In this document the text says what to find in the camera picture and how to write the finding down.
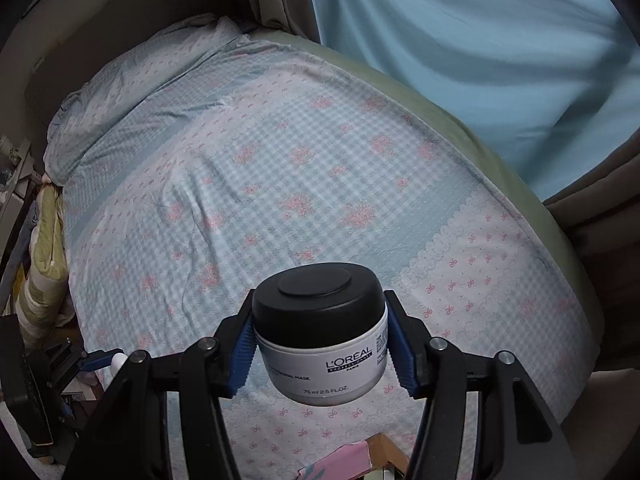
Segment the white jar black lid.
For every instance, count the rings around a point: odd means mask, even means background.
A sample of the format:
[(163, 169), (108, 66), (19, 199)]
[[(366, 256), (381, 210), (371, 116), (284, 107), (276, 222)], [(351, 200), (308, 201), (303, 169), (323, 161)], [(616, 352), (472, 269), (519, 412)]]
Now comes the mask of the white jar black lid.
[(254, 290), (252, 321), (269, 378), (298, 403), (352, 402), (384, 373), (388, 309), (378, 278), (360, 264), (315, 263), (270, 276)]

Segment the striped green pillow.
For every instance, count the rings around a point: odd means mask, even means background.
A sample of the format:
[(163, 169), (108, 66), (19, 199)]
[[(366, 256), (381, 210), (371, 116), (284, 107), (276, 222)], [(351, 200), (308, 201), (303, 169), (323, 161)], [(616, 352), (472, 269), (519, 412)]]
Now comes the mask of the striped green pillow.
[(15, 301), (15, 313), (28, 350), (40, 347), (51, 330), (75, 316), (68, 294), (68, 266), (62, 197), (52, 184), (40, 188), (38, 221), (29, 240), (30, 268)]

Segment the brown cardboard box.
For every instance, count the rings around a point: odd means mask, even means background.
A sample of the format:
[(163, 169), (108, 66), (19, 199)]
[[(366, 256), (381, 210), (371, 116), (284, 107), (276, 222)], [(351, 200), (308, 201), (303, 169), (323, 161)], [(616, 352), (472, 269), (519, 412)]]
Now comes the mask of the brown cardboard box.
[(386, 434), (367, 438), (370, 468), (365, 479), (405, 479), (409, 457)]

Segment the checkered floral bed sheet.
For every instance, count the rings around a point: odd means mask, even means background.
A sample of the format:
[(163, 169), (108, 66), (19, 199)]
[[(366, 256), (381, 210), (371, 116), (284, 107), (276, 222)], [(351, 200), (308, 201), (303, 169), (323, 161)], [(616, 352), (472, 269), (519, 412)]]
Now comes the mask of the checkered floral bed sheet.
[(587, 385), (597, 311), (549, 211), (456, 118), (327, 48), (177, 24), (66, 96), (47, 140), (90, 350), (182, 351), (264, 278), (348, 261), (461, 350), (512, 351), (557, 419)]

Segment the padded headboard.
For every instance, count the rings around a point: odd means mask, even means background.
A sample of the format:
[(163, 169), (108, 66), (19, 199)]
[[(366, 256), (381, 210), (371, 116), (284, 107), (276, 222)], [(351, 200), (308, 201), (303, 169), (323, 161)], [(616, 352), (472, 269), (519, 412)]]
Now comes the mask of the padded headboard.
[(235, 21), (252, 17), (248, 0), (114, 0), (44, 57), (24, 96), (47, 126), (70, 92), (104, 65), (186, 18), (211, 13)]

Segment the light blue hanging cloth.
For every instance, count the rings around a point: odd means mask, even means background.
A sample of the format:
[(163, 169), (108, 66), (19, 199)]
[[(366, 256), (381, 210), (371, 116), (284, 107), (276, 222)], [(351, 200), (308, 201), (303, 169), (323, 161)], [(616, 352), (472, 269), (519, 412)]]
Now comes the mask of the light blue hanging cloth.
[(639, 125), (639, 47), (611, 0), (312, 0), (322, 44), (465, 123), (540, 198)]

